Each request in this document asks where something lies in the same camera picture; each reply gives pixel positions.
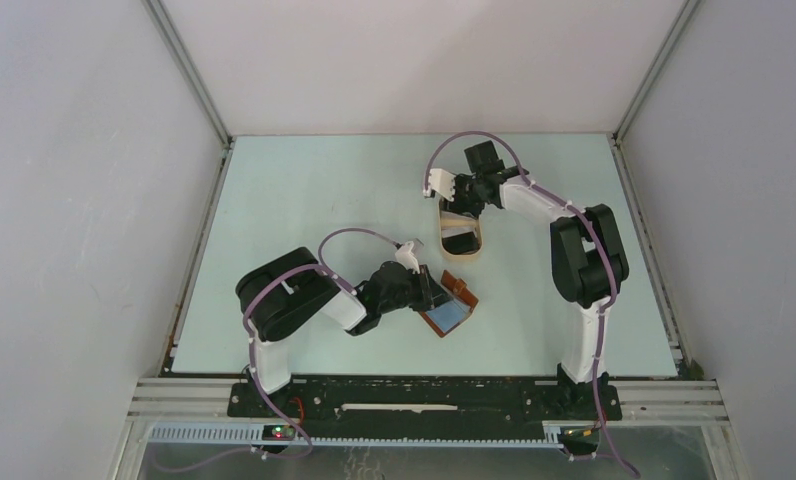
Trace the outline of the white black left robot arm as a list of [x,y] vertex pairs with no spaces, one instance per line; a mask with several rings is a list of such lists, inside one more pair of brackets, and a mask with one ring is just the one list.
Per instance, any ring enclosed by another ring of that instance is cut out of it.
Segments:
[[251,402],[271,417],[285,412],[290,403],[289,338],[314,316],[324,314],[349,335],[359,336],[397,310],[429,318],[456,304],[452,292],[434,280],[411,247],[399,248],[393,260],[356,286],[300,247],[245,274],[235,295],[248,334],[248,371],[256,385]]

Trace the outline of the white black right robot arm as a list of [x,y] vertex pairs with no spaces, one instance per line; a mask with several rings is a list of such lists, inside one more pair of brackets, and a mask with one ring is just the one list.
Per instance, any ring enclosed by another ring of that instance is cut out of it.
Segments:
[[465,149],[469,171],[455,174],[427,165],[423,194],[439,196],[442,210],[478,219],[494,206],[547,225],[553,283],[561,297],[581,311],[560,367],[571,380],[555,392],[559,411],[580,418],[596,403],[593,388],[605,373],[607,318],[629,264],[613,210],[605,204],[580,209],[534,180],[519,160],[508,167],[496,148],[506,143],[488,134]]

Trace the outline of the brown leather card holder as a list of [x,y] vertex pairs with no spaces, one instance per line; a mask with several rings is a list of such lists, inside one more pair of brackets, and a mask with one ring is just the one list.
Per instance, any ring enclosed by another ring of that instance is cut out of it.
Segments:
[[443,301],[419,315],[439,338],[444,338],[468,320],[479,304],[465,280],[444,270],[437,285]]

